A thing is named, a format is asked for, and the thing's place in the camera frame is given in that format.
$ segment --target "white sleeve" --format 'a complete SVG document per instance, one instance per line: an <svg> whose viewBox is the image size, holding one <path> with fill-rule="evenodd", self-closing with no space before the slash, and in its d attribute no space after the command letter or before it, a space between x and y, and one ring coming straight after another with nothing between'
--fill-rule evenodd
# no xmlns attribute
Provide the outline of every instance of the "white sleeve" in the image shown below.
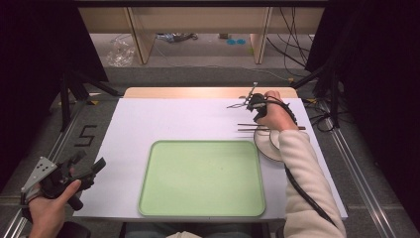
<svg viewBox="0 0 420 238"><path fill-rule="evenodd" d="M287 184L285 237L346 237L346 229L327 180L319 167L309 136L286 130L278 136L284 163L297 183L318 203L336 226L322 218L309 203Z"/></svg>

